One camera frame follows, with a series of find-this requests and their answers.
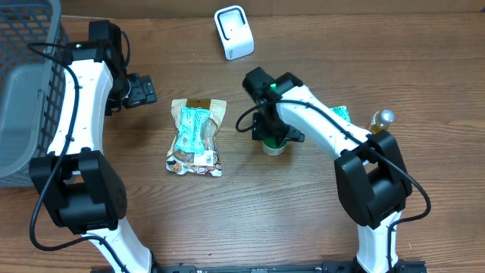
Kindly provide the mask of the green lid jar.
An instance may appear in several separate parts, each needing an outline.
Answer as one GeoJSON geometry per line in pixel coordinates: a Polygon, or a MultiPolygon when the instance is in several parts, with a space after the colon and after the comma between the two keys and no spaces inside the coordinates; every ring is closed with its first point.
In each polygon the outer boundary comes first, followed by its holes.
{"type": "Polygon", "coordinates": [[[284,152],[286,144],[286,140],[277,144],[274,138],[265,138],[262,140],[262,150],[267,155],[277,156],[284,152]]]}

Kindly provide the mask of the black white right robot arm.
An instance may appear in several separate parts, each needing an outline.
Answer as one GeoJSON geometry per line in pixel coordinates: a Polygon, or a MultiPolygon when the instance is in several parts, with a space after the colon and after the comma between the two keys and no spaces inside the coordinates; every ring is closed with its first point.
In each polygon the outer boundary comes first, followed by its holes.
{"type": "Polygon", "coordinates": [[[291,73],[273,78],[257,67],[242,87],[256,104],[252,139],[270,150],[310,139],[333,160],[339,201],[358,225],[356,271],[399,272],[392,224],[412,189],[394,136],[341,118],[291,73]]]}

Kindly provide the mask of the yellow dish soap bottle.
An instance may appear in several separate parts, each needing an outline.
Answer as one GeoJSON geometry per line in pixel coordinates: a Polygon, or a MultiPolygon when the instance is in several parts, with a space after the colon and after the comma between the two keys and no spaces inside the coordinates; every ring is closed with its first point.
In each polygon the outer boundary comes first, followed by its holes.
{"type": "Polygon", "coordinates": [[[367,130],[372,134],[377,134],[382,130],[388,130],[395,120],[395,114],[390,109],[376,112],[367,125],[367,130]]]}

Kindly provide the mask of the teal tissue pack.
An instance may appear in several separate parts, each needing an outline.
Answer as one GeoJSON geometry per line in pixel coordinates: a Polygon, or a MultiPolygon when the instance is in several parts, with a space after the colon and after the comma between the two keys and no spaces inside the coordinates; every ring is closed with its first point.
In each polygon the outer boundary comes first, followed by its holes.
{"type": "Polygon", "coordinates": [[[342,119],[348,121],[351,123],[351,119],[349,116],[349,110],[345,105],[340,105],[340,106],[335,106],[332,107],[331,110],[338,116],[340,116],[342,119]]]}

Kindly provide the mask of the teal wipes packet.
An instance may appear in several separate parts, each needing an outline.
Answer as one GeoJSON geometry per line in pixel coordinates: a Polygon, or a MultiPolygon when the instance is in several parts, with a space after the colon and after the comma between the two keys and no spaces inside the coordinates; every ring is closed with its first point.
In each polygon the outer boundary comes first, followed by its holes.
{"type": "Polygon", "coordinates": [[[175,149],[185,153],[203,153],[202,131],[208,122],[210,111],[203,108],[188,108],[183,106],[180,111],[175,149]]]}

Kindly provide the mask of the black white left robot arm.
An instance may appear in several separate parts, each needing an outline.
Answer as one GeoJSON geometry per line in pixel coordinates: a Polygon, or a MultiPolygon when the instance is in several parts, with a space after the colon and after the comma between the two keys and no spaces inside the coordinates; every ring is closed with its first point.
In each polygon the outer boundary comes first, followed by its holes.
{"type": "Polygon", "coordinates": [[[30,161],[29,176],[39,199],[30,220],[31,243],[57,251],[91,242],[110,264],[111,272],[158,272],[153,252],[127,220],[124,182],[103,154],[104,119],[122,108],[157,101],[148,76],[130,74],[126,33],[109,20],[89,23],[84,42],[61,45],[52,61],[64,69],[64,99],[54,139],[43,157],[30,161]],[[36,239],[36,221],[46,208],[54,224],[68,228],[75,240],[44,246],[36,239]]]}

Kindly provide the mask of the brown snack pouch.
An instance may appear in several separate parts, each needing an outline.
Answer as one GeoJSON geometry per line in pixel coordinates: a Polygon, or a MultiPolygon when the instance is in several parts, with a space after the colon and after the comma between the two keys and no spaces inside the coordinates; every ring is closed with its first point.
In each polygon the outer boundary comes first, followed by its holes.
{"type": "Polygon", "coordinates": [[[171,115],[174,119],[176,134],[167,152],[166,169],[178,175],[187,173],[220,177],[221,162],[218,155],[215,136],[219,131],[227,110],[227,103],[220,99],[175,99],[171,103],[171,115]],[[185,153],[175,149],[180,111],[183,106],[188,108],[203,108],[210,111],[210,117],[202,131],[203,153],[185,153]]]}

